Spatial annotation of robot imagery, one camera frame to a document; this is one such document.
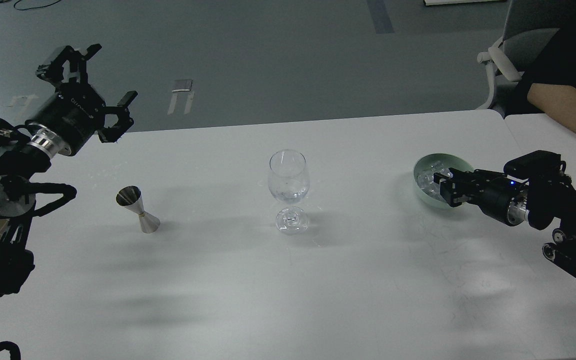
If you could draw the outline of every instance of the jigger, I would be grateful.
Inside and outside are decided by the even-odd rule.
[[[117,204],[139,215],[141,231],[146,234],[154,233],[160,224],[160,219],[144,211],[142,191],[137,186],[126,186],[117,193]]]

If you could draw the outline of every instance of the white table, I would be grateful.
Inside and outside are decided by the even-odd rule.
[[[576,279],[542,256],[549,232],[413,192],[424,155],[501,171],[516,138],[486,110],[92,139],[33,178],[78,195],[35,219],[37,268],[0,301],[0,341],[34,360],[576,357]],[[283,148],[310,169],[302,235],[274,228]],[[115,203],[128,185],[157,232]]]

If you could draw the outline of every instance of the bowl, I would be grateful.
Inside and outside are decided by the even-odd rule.
[[[448,168],[455,168],[460,171],[473,171],[474,168],[466,162],[465,160],[455,156],[450,155],[449,153],[430,153],[430,155],[426,155],[420,158],[413,167],[412,175],[413,175],[413,186],[414,186],[414,193],[423,201],[424,203],[430,205],[434,208],[439,209],[452,209],[448,203],[442,198],[438,200],[434,198],[430,194],[427,194],[422,190],[422,188],[418,184],[418,177],[424,171],[429,171],[432,164],[436,164],[436,162],[441,162],[446,169]]]

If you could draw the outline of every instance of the glass base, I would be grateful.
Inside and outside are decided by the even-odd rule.
[[[275,221],[277,229],[286,235],[303,233],[308,229],[310,220],[306,212],[299,207],[286,207],[277,214]]]

